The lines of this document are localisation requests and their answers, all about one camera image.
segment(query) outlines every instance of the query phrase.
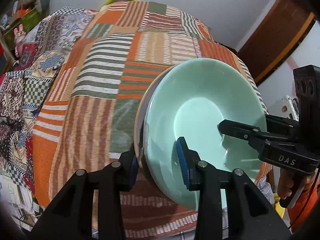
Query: checkered fabric patch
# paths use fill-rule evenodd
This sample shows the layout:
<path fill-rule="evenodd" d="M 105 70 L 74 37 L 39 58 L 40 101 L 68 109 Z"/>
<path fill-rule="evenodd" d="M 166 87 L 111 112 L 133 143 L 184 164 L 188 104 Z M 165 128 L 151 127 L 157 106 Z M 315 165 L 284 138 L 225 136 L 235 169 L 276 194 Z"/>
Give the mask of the checkered fabric patch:
<path fill-rule="evenodd" d="M 63 14 L 63 15 L 82 14 L 83 12 L 84 12 L 84 9 L 77 9 L 67 5 L 59 9 L 58 11 L 54 12 L 53 14 L 51 14 L 51 16 L 55 16 L 59 14 Z"/>
<path fill-rule="evenodd" d="M 23 171 L 19 171 L 14 165 L 12 165 L 11 163 L 8 164 L 8 166 L 6 167 L 7 172 L 10 175 L 10 178 L 12 179 L 14 184 L 17 184 L 19 186 L 24 186 L 25 187 L 25 183 L 23 181 L 23 175 L 24 172 Z"/>
<path fill-rule="evenodd" d="M 50 87 L 49 81 L 27 79 L 24 90 L 24 102 L 39 105 Z"/>

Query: brown wooden door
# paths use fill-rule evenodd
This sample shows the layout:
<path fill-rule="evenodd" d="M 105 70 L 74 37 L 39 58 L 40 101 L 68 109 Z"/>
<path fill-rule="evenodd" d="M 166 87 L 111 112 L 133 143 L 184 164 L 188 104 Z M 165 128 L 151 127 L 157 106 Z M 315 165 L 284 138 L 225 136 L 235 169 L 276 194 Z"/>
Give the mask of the brown wooden door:
<path fill-rule="evenodd" d="M 314 22 L 314 15 L 294 0 L 277 0 L 238 55 L 256 83 L 286 60 Z"/>

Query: orange sleeve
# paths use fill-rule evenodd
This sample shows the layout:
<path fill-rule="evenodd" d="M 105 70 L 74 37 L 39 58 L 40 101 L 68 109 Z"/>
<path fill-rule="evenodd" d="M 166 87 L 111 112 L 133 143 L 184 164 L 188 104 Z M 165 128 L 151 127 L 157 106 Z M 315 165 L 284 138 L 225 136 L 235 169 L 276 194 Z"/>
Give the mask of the orange sleeve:
<path fill-rule="evenodd" d="M 296 204 L 294 205 L 293 208 L 288 209 L 288 214 L 289 214 L 289 217 L 290 217 L 290 223 L 292 225 L 292 227 L 291 227 L 292 232 L 294 232 L 295 230 L 298 229 L 298 227 L 301 226 L 301 224 L 305 221 L 305 219 L 307 218 L 307 216 L 309 215 L 309 213 L 313 209 L 314 205 L 317 203 L 318 195 L 317 195 L 317 187 L 315 186 L 314 190 L 311 192 L 310 200 L 307 203 L 304 211 L 302 212 L 300 217 L 295 221 L 295 219 L 299 215 L 301 209 L 303 208 L 304 204 L 306 203 L 306 201 L 308 199 L 308 195 L 309 195 L 309 192 L 310 192 L 311 188 L 308 189 L 306 192 L 303 192 L 300 195 L 300 197 L 298 198 L 298 200 L 297 200 L 297 202 L 296 202 Z"/>

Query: mint green bowl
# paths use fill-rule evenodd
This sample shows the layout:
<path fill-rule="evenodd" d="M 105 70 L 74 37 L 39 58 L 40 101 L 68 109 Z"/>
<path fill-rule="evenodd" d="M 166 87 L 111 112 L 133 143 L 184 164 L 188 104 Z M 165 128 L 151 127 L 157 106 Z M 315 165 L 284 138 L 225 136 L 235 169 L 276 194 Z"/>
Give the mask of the mint green bowl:
<path fill-rule="evenodd" d="M 159 83 L 144 123 L 144 155 L 151 176 L 171 200 L 197 210 L 199 193 L 182 180 L 176 141 L 184 136 L 189 149 L 217 169 L 241 168 L 255 181 L 262 162 L 247 141 L 219 133 L 229 119 L 266 131 L 261 103 L 247 80 L 219 60 L 197 58 L 174 67 Z M 227 206 L 221 192 L 222 208 Z"/>

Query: black handle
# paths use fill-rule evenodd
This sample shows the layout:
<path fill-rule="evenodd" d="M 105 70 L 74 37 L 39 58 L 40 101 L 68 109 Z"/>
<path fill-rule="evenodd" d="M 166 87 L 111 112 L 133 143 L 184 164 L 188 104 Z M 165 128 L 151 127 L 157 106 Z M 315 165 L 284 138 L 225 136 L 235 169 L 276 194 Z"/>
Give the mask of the black handle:
<path fill-rule="evenodd" d="M 304 183 L 303 183 L 304 176 L 299 174 L 294 174 L 292 177 L 293 180 L 293 187 L 291 188 L 291 195 L 289 197 L 286 197 L 286 199 L 280 199 L 280 206 L 284 208 L 293 208 L 296 204 L 296 201 L 298 200 L 299 196 L 301 195 L 303 189 L 304 189 Z"/>

